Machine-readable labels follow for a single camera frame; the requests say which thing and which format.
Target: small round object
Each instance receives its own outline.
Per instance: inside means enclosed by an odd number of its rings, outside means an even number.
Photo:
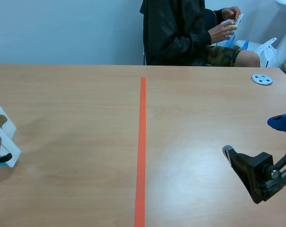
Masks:
[[[263,74],[254,74],[252,76],[252,80],[261,85],[271,85],[273,83],[273,79],[267,75]]]
[[[273,170],[272,173],[271,173],[271,178],[272,178],[272,179],[275,179],[275,178],[277,178],[277,177],[278,177],[278,171],[275,169],[275,170]]]

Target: screw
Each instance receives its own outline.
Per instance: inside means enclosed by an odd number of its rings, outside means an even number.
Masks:
[[[275,179],[279,176],[279,172],[277,170],[273,170],[272,173],[271,173],[271,178],[272,179]]]

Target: bracelet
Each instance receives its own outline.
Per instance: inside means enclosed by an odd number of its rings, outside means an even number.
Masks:
[[[224,17],[224,10],[225,10],[225,8],[222,9],[222,18],[223,18],[224,20],[227,20],[227,19]]]

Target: chair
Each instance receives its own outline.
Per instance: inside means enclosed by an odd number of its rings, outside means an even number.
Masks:
[[[217,26],[217,16],[216,16],[215,12],[213,12],[212,10],[205,9],[203,19],[204,19],[204,28],[206,31],[209,31],[210,29]],[[146,65],[145,49],[143,49],[143,57],[144,57],[143,65]]]

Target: hand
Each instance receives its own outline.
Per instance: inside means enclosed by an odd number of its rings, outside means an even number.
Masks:
[[[241,15],[241,11],[237,6],[233,6],[231,8],[225,8],[223,11],[224,19],[231,19],[237,21],[239,15]]]
[[[234,35],[234,30],[237,29],[237,27],[233,26],[234,24],[234,21],[226,22],[210,29],[208,32],[211,36],[211,43],[215,44],[230,39],[229,35]]]

